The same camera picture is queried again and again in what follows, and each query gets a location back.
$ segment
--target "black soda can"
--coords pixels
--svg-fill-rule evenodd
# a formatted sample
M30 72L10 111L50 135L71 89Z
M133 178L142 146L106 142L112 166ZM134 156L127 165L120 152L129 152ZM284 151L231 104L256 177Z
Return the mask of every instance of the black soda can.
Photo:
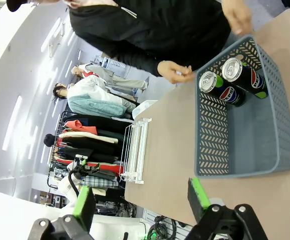
M268 96L265 78L234 57L225 62L222 76L226 81L241 87L260 99Z
M200 77L198 85L202 92L210 94L228 104L238 107L244 103L244 91L239 87L224 81L214 72L205 72Z

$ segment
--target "hand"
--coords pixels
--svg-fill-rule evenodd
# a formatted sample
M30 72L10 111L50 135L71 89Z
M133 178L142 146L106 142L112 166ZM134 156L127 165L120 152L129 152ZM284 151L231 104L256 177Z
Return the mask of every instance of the hand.
M236 35L252 33L251 13L244 0L222 0L221 6Z
M173 61L161 61L158 64L157 70L160 75L166 78L171 84L185 83L193 81L195 73L192 72L191 66L180 66Z

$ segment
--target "blue jacket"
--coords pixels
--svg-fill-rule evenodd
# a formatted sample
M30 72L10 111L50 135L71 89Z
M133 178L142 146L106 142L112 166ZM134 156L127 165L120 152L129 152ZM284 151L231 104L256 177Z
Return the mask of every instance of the blue jacket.
M125 106L113 102L99 101L88 94L68 98L68 106L74 113L101 116L105 118L120 118L126 111Z

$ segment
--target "can lid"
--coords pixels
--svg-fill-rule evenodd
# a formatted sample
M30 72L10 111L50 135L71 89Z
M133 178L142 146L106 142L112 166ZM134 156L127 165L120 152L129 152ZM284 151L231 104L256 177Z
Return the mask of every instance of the can lid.
M199 89L202 92L210 92L214 87L214 79L216 78L216 74L210 71L204 72L204 74L200 77L199 80Z
M235 81L239 76L239 67L240 67L240 61L234 57L228 59L224 65L223 69L221 71L222 76L227 81Z

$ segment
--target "brown table surface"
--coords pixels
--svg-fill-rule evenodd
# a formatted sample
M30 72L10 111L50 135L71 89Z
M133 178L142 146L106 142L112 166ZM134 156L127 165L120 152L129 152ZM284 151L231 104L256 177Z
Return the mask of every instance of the brown table surface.
M290 106L290 9L255 33L276 62ZM195 84L177 87L139 118L152 118L144 160L144 184L127 183L126 200L164 216L196 224L187 201L187 181L194 177ZM259 177L201 179L209 197L229 208L250 204L269 239L290 239L290 171Z

